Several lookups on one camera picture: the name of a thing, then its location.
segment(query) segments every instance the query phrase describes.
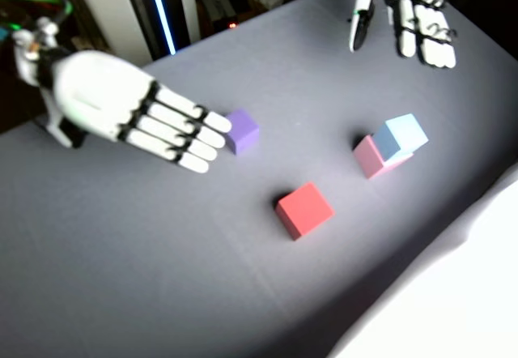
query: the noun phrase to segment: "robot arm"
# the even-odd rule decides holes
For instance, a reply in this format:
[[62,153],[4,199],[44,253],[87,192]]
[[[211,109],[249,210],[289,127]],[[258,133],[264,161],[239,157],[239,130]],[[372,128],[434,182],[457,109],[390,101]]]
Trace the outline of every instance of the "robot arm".
[[[456,36],[444,18],[444,0],[384,0],[397,36],[397,51],[406,58],[418,53],[430,66],[456,65],[452,38]],[[356,0],[351,20],[349,47],[354,52],[363,44],[374,15],[373,0]]]
[[205,173],[231,123],[176,94],[136,66],[112,55],[70,54],[57,46],[57,24],[13,32],[19,77],[39,87],[47,131],[63,146],[77,147],[86,132],[124,142],[197,173]]

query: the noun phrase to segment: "purple cube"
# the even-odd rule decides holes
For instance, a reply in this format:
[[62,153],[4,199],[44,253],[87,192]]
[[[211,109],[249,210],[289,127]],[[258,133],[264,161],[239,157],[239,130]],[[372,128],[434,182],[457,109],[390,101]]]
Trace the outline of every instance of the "purple cube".
[[234,154],[238,155],[259,138],[259,126],[243,109],[237,109],[227,116],[232,130],[227,134],[227,143]]

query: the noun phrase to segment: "table surface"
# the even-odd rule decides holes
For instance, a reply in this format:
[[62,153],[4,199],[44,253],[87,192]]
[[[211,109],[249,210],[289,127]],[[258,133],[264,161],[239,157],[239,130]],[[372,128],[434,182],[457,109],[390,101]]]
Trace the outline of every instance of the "table surface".
[[[307,347],[348,314],[332,330],[315,316],[459,214],[518,146],[516,60],[451,7],[457,67],[401,59],[377,2],[355,54],[354,0],[299,0],[147,67],[260,125],[257,145],[222,151],[206,175],[96,137],[66,150],[30,124],[0,137],[0,355],[319,356]],[[353,142],[404,113],[430,142],[366,180]],[[294,242],[273,203],[308,181],[336,215]]]

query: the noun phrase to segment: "block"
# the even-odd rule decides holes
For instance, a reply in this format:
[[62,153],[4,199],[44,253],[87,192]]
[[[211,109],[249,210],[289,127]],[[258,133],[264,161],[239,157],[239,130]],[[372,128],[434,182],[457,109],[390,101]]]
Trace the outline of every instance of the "block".
[[371,135],[368,135],[354,150],[354,155],[367,178],[373,178],[382,173],[386,173],[403,162],[407,161],[414,153],[408,153],[399,157],[397,160],[385,161],[374,144]]
[[232,130],[227,134],[227,144],[236,155],[252,146],[259,138],[259,126],[243,109],[227,116]]
[[398,162],[428,142],[418,120],[411,113],[386,121],[372,136],[383,160]]
[[294,240],[334,215],[333,208],[311,182],[282,198],[275,211]]

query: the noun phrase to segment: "blue light strip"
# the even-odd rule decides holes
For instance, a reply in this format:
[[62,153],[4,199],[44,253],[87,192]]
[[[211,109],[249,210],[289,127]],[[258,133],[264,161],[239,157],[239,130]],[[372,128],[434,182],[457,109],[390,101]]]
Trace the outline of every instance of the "blue light strip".
[[160,22],[162,23],[165,40],[168,42],[169,53],[174,55],[176,54],[175,44],[172,42],[171,29],[169,28],[168,18],[165,15],[165,9],[163,8],[162,0],[155,0],[155,4],[156,9],[159,11]]

